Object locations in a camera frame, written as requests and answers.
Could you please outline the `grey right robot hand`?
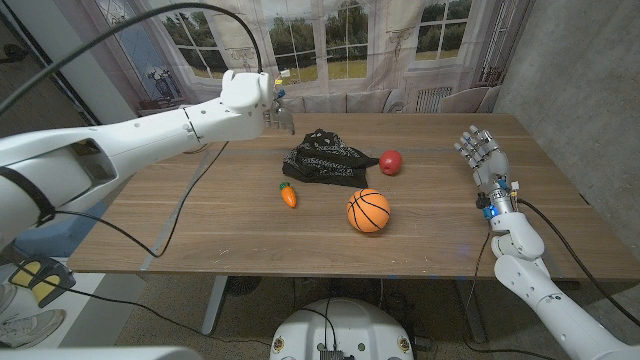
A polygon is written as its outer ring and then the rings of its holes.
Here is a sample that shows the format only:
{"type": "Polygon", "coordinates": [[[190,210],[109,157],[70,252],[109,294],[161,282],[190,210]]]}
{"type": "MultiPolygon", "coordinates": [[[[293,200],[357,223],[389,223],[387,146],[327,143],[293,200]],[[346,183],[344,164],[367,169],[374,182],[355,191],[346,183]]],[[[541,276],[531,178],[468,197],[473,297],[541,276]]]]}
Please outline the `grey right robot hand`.
{"type": "Polygon", "coordinates": [[[454,148],[473,171],[478,188],[476,207],[484,217],[490,220],[513,212],[508,157],[494,137],[487,130],[471,125],[454,148]]]}

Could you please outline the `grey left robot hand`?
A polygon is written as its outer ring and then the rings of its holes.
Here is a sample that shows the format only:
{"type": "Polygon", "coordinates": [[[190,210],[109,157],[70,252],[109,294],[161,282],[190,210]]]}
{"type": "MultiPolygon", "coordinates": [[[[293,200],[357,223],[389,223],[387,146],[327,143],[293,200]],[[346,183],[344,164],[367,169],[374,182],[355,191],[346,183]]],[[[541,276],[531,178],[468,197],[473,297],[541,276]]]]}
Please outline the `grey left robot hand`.
{"type": "Polygon", "coordinates": [[[264,113],[264,120],[267,127],[274,126],[287,130],[291,135],[295,134],[293,115],[284,107],[281,99],[272,102],[271,108],[264,113]]]}

